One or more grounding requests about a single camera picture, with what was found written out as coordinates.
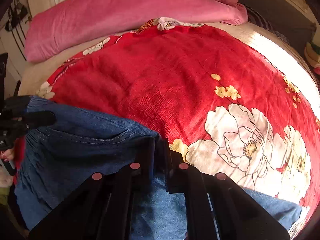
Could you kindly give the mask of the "left hand red nails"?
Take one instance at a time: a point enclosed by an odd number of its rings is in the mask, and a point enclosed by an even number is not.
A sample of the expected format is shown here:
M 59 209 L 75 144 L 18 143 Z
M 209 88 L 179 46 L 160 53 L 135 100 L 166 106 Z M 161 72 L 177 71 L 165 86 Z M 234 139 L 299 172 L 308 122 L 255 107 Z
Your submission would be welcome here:
M 2 159 L 5 162 L 13 160 L 14 159 L 14 149 L 11 148 L 11 149 L 8 149 L 5 151 L 1 151 L 0 159 Z

